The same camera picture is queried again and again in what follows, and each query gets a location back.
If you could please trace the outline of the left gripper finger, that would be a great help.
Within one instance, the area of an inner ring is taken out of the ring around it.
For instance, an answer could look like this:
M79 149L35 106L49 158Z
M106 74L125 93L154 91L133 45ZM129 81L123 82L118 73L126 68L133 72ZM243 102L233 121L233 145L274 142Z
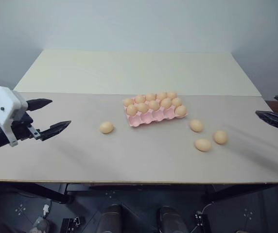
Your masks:
M28 100L28 111L35 111L45 107L46 105L52 103L52 100L49 99L35 99L35 100Z
M67 126L69 126L71 121L62 121L58 122L54 125L51 125L49 129L42 131L40 139L42 141L45 141L51 137L54 137L58 134L60 134Z

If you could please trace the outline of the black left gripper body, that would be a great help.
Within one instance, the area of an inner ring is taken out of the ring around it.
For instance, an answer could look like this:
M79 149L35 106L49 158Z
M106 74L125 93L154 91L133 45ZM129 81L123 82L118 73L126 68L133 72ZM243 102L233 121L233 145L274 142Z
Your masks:
M26 140L35 138L40 139L41 134L39 130L36 130L33 126L33 119L25 112L20 120L14 120L12 123L12 131L17 140Z

